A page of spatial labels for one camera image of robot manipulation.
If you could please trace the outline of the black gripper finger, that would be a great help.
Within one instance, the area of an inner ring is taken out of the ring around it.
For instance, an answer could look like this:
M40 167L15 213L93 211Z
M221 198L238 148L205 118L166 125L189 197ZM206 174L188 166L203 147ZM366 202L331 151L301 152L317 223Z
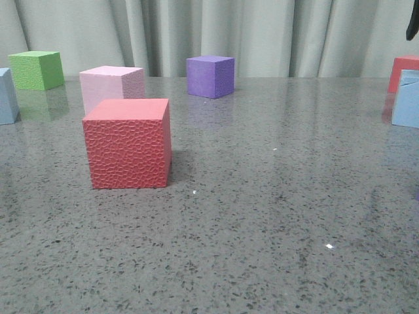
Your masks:
M414 7L412 10L412 14L410 17L410 21L405 33L405 37L407 41L411 41L413 40L413 38L416 36L416 34L418 33L418 7Z

